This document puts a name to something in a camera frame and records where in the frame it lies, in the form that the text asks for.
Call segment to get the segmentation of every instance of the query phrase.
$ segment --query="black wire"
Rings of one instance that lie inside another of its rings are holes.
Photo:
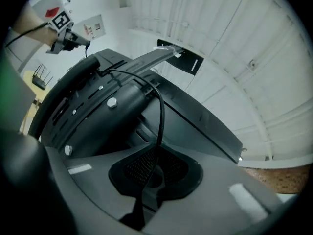
[[[159,100],[160,100],[160,109],[161,109],[161,112],[160,112],[160,125],[159,125],[159,128],[158,128],[158,134],[157,134],[157,140],[156,140],[156,145],[159,146],[162,144],[162,138],[163,138],[163,132],[164,132],[164,122],[165,122],[165,106],[164,106],[164,100],[161,96],[161,93],[160,91],[150,82],[148,81],[147,79],[139,76],[139,75],[136,75],[136,74],[133,74],[131,72],[128,72],[128,71],[121,71],[121,70],[114,70],[114,69],[109,69],[109,70],[106,70],[106,71],[116,71],[116,72],[120,72],[120,73],[125,73],[125,74],[129,74],[129,75],[132,75],[132,76],[135,76],[139,79],[141,79],[142,81],[146,82],[147,84],[149,84],[153,90],[156,92]]]
[[[41,29],[41,28],[45,27],[45,26],[48,25],[48,24],[49,24],[49,22],[45,22],[45,23],[42,23],[41,25],[39,25],[39,26],[37,26],[37,27],[35,27],[35,28],[33,28],[33,29],[30,29],[30,30],[25,31],[24,33],[22,33],[22,34],[19,35],[18,37],[13,38],[9,43],[6,44],[5,47],[8,47],[11,43],[13,43],[15,40],[18,40],[20,37],[22,37],[22,36],[24,36],[24,35],[26,35],[26,34],[28,34],[28,33],[30,33],[30,32],[33,32],[33,31],[35,31],[35,30]]]

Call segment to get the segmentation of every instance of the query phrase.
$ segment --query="black cable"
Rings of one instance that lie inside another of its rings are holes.
[[[121,70],[114,70],[114,69],[109,69],[109,70],[106,70],[106,71],[116,71],[116,72],[120,72],[120,73],[125,73],[125,74],[128,74],[128,75],[132,75],[132,76],[135,76],[139,79],[141,79],[142,81],[146,82],[147,84],[149,84],[153,90],[156,92],[159,100],[160,100],[160,125],[159,125],[159,128],[158,128],[158,134],[157,134],[157,140],[156,140],[156,145],[159,146],[162,144],[162,138],[163,138],[163,132],[164,132],[164,122],[165,122],[165,106],[164,106],[164,100],[161,96],[161,93],[160,91],[150,82],[148,81],[147,79],[139,76],[139,75],[136,75],[136,74],[133,74],[131,72],[128,72],[128,71],[121,71]]]
[[[37,27],[35,27],[35,28],[33,28],[33,29],[30,29],[30,30],[25,31],[24,33],[22,33],[22,34],[19,35],[18,37],[13,38],[9,43],[6,44],[5,47],[8,47],[11,43],[13,43],[15,40],[18,40],[20,37],[22,37],[22,36],[24,36],[24,35],[26,35],[26,34],[28,34],[28,33],[30,33],[30,32],[33,32],[33,31],[35,31],[35,30],[41,29],[41,28],[47,26],[48,24],[49,24],[49,22],[45,22],[45,23],[42,23],[41,25],[39,25],[39,26],[37,26]]]

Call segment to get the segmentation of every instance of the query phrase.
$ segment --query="mesh grille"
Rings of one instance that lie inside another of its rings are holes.
[[[124,167],[125,176],[139,185],[146,185],[155,167],[154,150],[148,151]]]
[[[160,154],[159,165],[163,170],[167,186],[183,179],[188,171],[188,164],[185,161],[166,150],[162,150]]]

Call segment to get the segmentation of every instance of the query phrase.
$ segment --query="screw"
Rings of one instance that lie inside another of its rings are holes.
[[[107,106],[111,109],[115,108],[117,106],[117,100],[115,97],[111,97],[108,101],[107,101]]]
[[[65,146],[64,148],[64,152],[67,156],[70,156],[73,152],[73,147],[70,145]]]

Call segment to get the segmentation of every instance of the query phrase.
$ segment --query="metal bolt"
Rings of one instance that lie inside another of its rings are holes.
[[[65,154],[66,154],[67,156],[72,155],[73,147],[72,147],[72,146],[69,146],[69,145],[65,146],[64,152],[65,152]]]
[[[108,101],[107,101],[107,106],[111,109],[115,108],[117,106],[117,100],[115,97],[111,97]]]

